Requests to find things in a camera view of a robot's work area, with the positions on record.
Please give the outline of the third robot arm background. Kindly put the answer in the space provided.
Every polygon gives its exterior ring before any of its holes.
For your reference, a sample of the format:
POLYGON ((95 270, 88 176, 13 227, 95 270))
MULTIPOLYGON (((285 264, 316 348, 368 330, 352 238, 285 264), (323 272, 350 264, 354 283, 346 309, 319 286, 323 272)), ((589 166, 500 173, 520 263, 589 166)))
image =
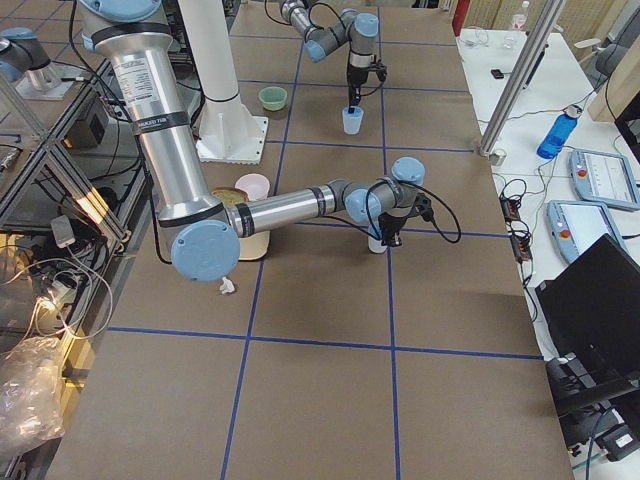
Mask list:
POLYGON ((37 35, 26 27, 1 32, 1 73, 28 100, 62 100, 70 89, 37 35))

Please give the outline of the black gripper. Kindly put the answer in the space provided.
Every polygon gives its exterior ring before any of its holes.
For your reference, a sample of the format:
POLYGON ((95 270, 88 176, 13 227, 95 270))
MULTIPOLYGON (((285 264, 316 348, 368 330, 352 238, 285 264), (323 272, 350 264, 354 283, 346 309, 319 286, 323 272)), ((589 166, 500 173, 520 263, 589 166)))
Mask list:
POLYGON ((387 78, 387 67, 383 63, 372 63, 368 67, 356 67, 347 64, 346 78, 348 85, 348 107, 347 112, 353 114, 361 101, 361 87, 367 82, 370 73, 375 73, 380 88, 387 78))
POLYGON ((409 215, 395 216, 383 213, 378 217, 378 225, 381 232, 381 244, 386 247, 399 247, 402 245, 400 231, 405 226, 409 215))

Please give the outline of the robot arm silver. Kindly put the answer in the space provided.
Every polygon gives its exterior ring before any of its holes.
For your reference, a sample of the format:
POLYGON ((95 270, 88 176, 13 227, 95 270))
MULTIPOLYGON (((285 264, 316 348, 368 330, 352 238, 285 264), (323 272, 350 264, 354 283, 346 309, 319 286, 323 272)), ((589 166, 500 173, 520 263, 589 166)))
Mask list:
POLYGON ((387 78, 387 67, 374 52, 378 45, 379 18, 372 13, 359 12, 347 8, 337 13, 330 5, 321 1, 278 1, 279 15, 282 20, 267 16, 283 25, 293 27, 304 40, 304 48, 314 63, 324 60, 344 45, 349 47, 346 63, 346 81, 348 87, 348 104, 344 109, 347 118, 357 118, 362 110, 360 102, 363 96, 362 87, 368 77, 374 73, 380 88, 387 78), (331 26, 321 26, 312 19, 313 8, 317 5, 328 7, 336 16, 331 26))
POLYGON ((334 180, 264 200, 225 206, 212 193, 206 161, 261 157, 267 119, 253 116, 239 95, 227 22, 218 1, 183 1, 180 11, 205 100, 198 129, 179 96, 168 50, 170 27, 158 1, 83 1, 84 42, 111 63, 142 145, 162 208, 171 262, 184 277, 212 282, 229 275, 241 241, 298 221, 346 211, 383 246, 399 244, 406 221, 425 215, 424 166, 397 160, 370 184, 334 180))

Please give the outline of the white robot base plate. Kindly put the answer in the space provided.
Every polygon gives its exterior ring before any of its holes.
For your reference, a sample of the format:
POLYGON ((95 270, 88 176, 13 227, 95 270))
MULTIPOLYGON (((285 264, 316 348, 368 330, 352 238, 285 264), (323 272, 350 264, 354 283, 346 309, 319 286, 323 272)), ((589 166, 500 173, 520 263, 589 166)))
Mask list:
POLYGON ((252 116, 245 131, 219 116, 216 132, 199 134, 196 150, 201 162, 259 164, 265 146, 269 120, 252 116))

